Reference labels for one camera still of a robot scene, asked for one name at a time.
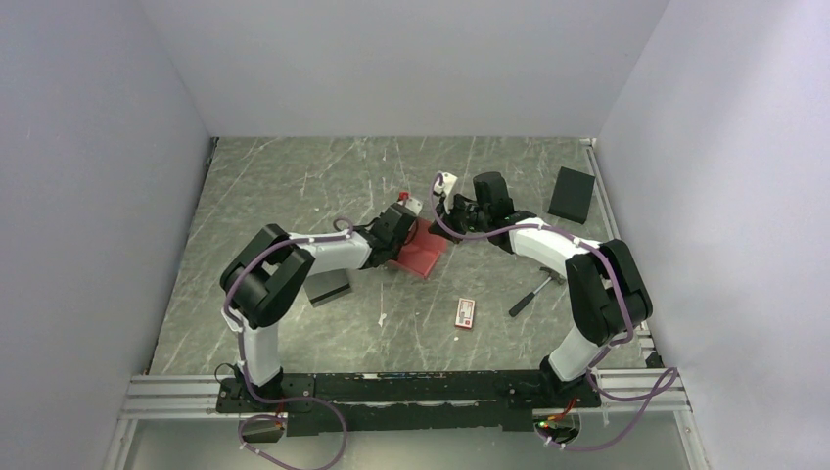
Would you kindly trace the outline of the red cardboard paper box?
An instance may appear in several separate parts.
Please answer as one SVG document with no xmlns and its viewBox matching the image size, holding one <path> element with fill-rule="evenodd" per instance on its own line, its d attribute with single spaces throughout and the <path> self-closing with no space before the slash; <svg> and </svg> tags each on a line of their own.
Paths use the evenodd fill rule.
<svg viewBox="0 0 830 470">
<path fill-rule="evenodd" d="M 429 232 L 431 223 L 418 218 L 412 230 L 412 239 L 404 245 L 390 266 L 402 269 L 422 279 L 428 279 L 439 258 L 447 249 L 448 241 Z"/>
</svg>

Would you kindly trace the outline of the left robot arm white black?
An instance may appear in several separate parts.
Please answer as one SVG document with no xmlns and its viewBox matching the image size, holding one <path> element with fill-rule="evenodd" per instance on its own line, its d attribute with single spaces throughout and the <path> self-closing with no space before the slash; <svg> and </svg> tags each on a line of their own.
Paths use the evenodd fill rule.
<svg viewBox="0 0 830 470">
<path fill-rule="evenodd" d="M 266 411 L 279 402 L 283 367 L 278 322 L 306 279 L 396 260 L 417 219 L 418 213 L 394 203 L 367 224 L 349 223 L 332 233 L 289 233 L 272 223 L 230 262 L 219 281 L 225 292 L 222 315 L 239 340 L 236 375 L 252 408 Z"/>
</svg>

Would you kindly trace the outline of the black box near left arm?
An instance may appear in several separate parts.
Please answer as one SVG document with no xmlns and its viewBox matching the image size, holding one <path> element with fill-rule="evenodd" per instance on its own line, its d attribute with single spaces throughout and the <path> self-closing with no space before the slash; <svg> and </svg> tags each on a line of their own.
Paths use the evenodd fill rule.
<svg viewBox="0 0 830 470">
<path fill-rule="evenodd" d="M 308 276 L 303 288 L 313 307 L 320 307 L 352 292 L 346 270 L 333 270 Z"/>
</svg>

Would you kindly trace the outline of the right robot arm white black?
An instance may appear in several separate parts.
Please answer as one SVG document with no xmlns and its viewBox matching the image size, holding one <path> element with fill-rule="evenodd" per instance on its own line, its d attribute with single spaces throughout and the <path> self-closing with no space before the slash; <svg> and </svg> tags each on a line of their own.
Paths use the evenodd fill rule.
<svg viewBox="0 0 830 470">
<path fill-rule="evenodd" d="M 516 209 L 498 172 L 475 177 L 473 198 L 458 193 L 456 176 L 439 172 L 432 183 L 432 229 L 454 242 L 487 240 L 517 257 L 532 259 L 565 279 L 573 326 L 541 362 L 539 392 L 562 406 L 576 395 L 577 380 L 604 351 L 630 341 L 653 303 L 628 245 L 577 237 L 530 211 Z"/>
</svg>

